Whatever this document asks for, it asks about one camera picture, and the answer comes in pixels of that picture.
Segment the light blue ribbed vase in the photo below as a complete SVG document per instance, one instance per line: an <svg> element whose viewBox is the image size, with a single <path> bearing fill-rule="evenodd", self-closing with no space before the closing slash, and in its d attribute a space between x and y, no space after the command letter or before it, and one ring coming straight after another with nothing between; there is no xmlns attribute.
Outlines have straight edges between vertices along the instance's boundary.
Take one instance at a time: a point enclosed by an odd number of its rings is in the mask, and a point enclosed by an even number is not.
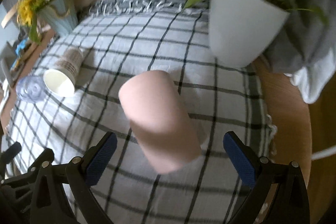
<svg viewBox="0 0 336 224"><path fill-rule="evenodd" d="M74 0L52 0L38 16L59 36L69 35L78 24Z"/></svg>

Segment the white sheer curtain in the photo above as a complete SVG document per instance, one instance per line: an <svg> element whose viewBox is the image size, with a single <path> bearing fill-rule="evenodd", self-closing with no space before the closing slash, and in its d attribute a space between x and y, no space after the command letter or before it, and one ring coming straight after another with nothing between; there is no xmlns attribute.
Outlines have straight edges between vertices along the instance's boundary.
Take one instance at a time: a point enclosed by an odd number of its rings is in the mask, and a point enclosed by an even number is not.
<svg viewBox="0 0 336 224"><path fill-rule="evenodd" d="M302 99L307 104L313 104L321 95L324 87L335 73L335 48L315 64L303 67L293 74L285 73L290 83L298 87Z"/></svg>

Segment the checkered tablecloth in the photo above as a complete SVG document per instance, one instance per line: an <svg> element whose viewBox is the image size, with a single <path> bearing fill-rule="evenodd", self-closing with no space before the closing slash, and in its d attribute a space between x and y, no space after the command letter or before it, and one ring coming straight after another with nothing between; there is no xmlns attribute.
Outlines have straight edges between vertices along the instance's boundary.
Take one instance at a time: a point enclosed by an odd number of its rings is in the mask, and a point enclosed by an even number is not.
<svg viewBox="0 0 336 224"><path fill-rule="evenodd" d="M258 156L268 126L252 66L230 68L209 45L209 5L107 0L33 67L42 76L71 48L84 54L75 91L17 100L6 134L26 172L45 148L63 164L106 132L117 148L92 191L114 223L228 223L249 193L223 148L232 131Z"/></svg>

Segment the white paper cup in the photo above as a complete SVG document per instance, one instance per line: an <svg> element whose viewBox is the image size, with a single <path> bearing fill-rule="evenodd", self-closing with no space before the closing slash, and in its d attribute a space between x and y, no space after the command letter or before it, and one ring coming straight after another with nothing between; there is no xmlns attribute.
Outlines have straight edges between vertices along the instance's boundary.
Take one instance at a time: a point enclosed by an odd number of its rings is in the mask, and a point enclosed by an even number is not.
<svg viewBox="0 0 336 224"><path fill-rule="evenodd" d="M76 77L83 60L84 56L80 48L70 47L67 49L53 67L43 74L46 87L56 95L72 96L75 92Z"/></svg>

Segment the pink plastic cup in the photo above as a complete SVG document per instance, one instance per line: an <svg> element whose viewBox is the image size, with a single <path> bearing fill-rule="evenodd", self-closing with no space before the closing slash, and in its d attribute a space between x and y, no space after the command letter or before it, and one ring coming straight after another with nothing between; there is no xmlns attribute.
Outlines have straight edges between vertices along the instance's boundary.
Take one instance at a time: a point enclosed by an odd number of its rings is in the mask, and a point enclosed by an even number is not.
<svg viewBox="0 0 336 224"><path fill-rule="evenodd" d="M169 73L134 76L120 87L118 98L138 144L158 173L179 170L201 155L197 132Z"/></svg>

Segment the white plant pot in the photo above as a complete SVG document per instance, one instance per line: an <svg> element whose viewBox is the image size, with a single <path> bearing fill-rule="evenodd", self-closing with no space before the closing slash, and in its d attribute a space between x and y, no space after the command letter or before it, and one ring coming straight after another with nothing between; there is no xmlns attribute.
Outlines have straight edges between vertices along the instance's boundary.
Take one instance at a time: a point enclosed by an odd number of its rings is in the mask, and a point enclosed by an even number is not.
<svg viewBox="0 0 336 224"><path fill-rule="evenodd" d="M270 45L289 12L266 0L210 0L209 44L226 67L243 68Z"/></svg>

